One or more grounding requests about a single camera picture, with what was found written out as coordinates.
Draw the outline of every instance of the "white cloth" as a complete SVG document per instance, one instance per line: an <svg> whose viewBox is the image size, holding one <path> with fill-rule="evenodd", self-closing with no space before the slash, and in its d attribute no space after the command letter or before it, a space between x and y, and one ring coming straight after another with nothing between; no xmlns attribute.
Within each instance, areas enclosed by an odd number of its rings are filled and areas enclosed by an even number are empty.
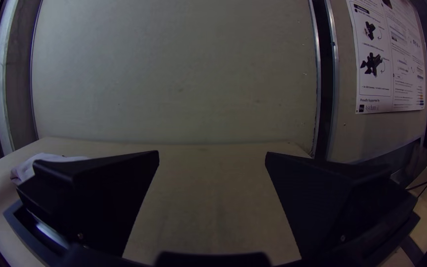
<svg viewBox="0 0 427 267"><path fill-rule="evenodd" d="M79 161L87 160L88 157L64 157L54 154L39 153L32 156L24 163L12 168L11 170L11 181L15 184L21 184L22 182L28 180L34 176L34 169L32 168L32 163L35 160L45 160L52 162L70 162L70 161Z"/></svg>

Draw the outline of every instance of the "metal frame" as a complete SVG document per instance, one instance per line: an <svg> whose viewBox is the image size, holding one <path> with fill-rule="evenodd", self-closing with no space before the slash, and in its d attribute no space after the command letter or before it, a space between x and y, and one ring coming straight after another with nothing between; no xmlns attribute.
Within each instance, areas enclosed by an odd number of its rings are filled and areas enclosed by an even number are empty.
<svg viewBox="0 0 427 267"><path fill-rule="evenodd" d="M31 58L29 59L29 95L31 96L31 110L32 110L32 119L34 123L34 131L36 133L36 140L39 140L39 133L37 132L37 124L36 124L36 115L34 113L34 101L32 98L32 56L34 53L34 40L36 39L36 29L37 22L39 21L39 14L41 13L42 2L39 3L39 9L37 10L36 21L34 22L34 32L32 33L32 43L31 43Z"/></svg>
<svg viewBox="0 0 427 267"><path fill-rule="evenodd" d="M330 159L331 156L331 146L332 146L332 140L334 139L334 129L337 126L337 108L339 104L339 48L337 46L337 34L336 34L336 23L334 20L334 14L332 12L332 6L330 0L324 0L326 4L326 11L327 15L329 17L329 27L331 31L331 40L332 40L332 55L333 55L333 75L334 75L334 82L333 82L333 103L332 103L332 110L331 110L331 128L329 131L329 140L327 142L327 149L326 149L326 159Z"/></svg>
<svg viewBox="0 0 427 267"><path fill-rule="evenodd" d="M319 123L321 119L321 83L322 83L322 73L321 73L321 50L319 45L319 32L317 31L317 21L316 13L314 12L314 5L312 0L309 1L309 9L311 12L312 19L312 30L314 32L314 44L316 50L316 71L317 71L317 104L316 104L316 125L314 127L314 139L312 140L312 151L311 156L314 157L317 148L317 139L319 135Z"/></svg>
<svg viewBox="0 0 427 267"><path fill-rule="evenodd" d="M0 144L3 156L14 151L11 130L7 116L6 106L6 53L7 42L12 25L14 12L16 11L18 0L6 0L5 7L1 14L0 21Z"/></svg>
<svg viewBox="0 0 427 267"><path fill-rule="evenodd" d="M335 91L338 85L338 51L336 45L335 24L330 3L326 0L311 0L316 18L320 49L320 94L317 101L316 128L314 137L315 159L327 160L331 144L331 131L333 129L334 105L337 98Z"/></svg>

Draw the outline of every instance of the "cable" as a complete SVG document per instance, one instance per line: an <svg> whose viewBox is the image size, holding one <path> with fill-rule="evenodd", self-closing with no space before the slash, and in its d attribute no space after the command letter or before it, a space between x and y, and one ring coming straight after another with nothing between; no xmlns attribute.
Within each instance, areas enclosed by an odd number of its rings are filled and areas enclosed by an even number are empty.
<svg viewBox="0 0 427 267"><path fill-rule="evenodd" d="M406 189L406 191L413 190L413 189L418 188L418 187L420 187L420 186L423 186L423 185L425 185L425 184L427 184L427 181L425 181L425 182L423 182L423 183L420 183L420 184L418 184L418 185L415 185L415 186L413 186L413 187L407 188L407 189Z"/></svg>
<svg viewBox="0 0 427 267"><path fill-rule="evenodd" d="M425 188L421 191L421 193L418 195L418 197L417 198L419 198L420 196L421 196L421 194L426 190L426 188L427 188L427 185L425 186Z"/></svg>

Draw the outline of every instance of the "concrete wall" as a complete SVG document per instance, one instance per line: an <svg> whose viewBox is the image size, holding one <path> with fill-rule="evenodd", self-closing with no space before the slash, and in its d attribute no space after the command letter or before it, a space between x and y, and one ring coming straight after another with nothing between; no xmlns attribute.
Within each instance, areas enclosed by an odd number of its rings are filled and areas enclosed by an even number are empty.
<svg viewBox="0 0 427 267"><path fill-rule="evenodd" d="M292 140L316 112L306 0L44 0L33 50L39 137Z"/></svg>

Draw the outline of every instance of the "black illustration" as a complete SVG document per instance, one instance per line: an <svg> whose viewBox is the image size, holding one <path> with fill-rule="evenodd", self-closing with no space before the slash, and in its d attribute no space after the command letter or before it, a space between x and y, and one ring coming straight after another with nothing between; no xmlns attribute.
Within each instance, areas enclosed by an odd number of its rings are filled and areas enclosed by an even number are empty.
<svg viewBox="0 0 427 267"><path fill-rule="evenodd" d="M368 38L370 38L370 40L373 40L375 37L373 37L373 31L376 29L375 25L365 22L365 34L368 36Z"/></svg>
<svg viewBox="0 0 427 267"><path fill-rule="evenodd" d="M382 0L382 2L384 4L386 4L389 8L393 9L393 6L391 6L391 1L390 0Z"/></svg>
<svg viewBox="0 0 427 267"><path fill-rule="evenodd" d="M372 74L376 77L377 76L377 67L383 62L382 57L380 54L377 56L373 56L373 53L370 53L369 56L367 56L367 62L365 60L362 61L362 65L360 68L367 67L367 70L365 71L365 74Z"/></svg>

